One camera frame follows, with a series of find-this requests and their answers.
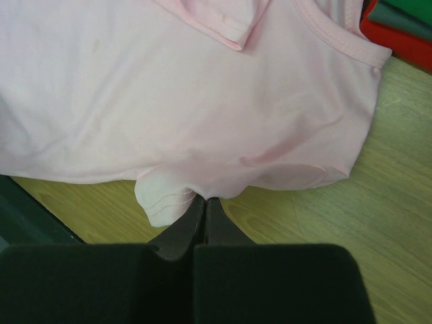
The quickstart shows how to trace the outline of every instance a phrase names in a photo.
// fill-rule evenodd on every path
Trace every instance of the fabric fold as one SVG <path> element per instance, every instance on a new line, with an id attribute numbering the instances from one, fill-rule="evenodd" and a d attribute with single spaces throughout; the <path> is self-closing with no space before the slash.
<path id="1" fill-rule="evenodd" d="M 269 0 L 153 0 L 169 13 L 226 46 L 243 49 Z"/>

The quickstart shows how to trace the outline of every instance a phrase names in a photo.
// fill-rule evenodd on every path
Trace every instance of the dark green surface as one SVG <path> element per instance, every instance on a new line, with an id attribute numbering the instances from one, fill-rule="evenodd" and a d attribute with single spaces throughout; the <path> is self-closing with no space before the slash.
<path id="1" fill-rule="evenodd" d="M 3 175 L 0 175 L 0 237 L 8 244 L 82 242 L 24 189 Z"/>
<path id="2" fill-rule="evenodd" d="M 31 244 L 0 254 L 0 273 L 2 324 L 376 323 L 355 260 L 328 244 L 201 245 L 176 261 L 148 244 Z"/>
<path id="3" fill-rule="evenodd" d="M 5 248 L 9 246 L 9 243 L 7 243 L 1 236 L 0 236 L 0 252 L 3 251 Z"/>
<path id="4" fill-rule="evenodd" d="M 385 2 L 432 26 L 431 0 L 385 0 Z"/>

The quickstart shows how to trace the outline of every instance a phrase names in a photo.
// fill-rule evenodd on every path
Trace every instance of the pink t-shirt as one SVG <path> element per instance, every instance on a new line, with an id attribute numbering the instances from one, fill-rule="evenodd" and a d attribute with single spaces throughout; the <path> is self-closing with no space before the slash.
<path id="1" fill-rule="evenodd" d="M 0 173 L 136 180 L 154 226 L 196 193 L 349 176 L 390 50 L 362 0 L 5 0 Z"/>

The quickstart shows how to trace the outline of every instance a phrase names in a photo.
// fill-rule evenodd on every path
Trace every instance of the wooden table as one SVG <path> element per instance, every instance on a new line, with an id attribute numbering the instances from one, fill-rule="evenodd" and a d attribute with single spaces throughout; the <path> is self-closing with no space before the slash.
<path id="1" fill-rule="evenodd" d="M 163 230 L 150 226 L 132 182 L 16 181 L 88 243 L 146 242 Z M 301 192 L 248 188 L 223 206 L 258 243 L 345 246 L 380 323 L 431 323 L 432 76 L 390 59 L 349 180 Z"/>

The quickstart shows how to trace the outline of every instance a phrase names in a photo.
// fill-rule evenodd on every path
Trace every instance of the red fabric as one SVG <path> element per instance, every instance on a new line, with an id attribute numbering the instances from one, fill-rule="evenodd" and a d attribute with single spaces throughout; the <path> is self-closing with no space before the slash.
<path id="1" fill-rule="evenodd" d="M 432 43 L 422 38 L 368 20 L 378 0 L 372 0 L 363 14 L 360 29 L 372 42 L 388 47 L 407 61 L 432 72 Z"/>

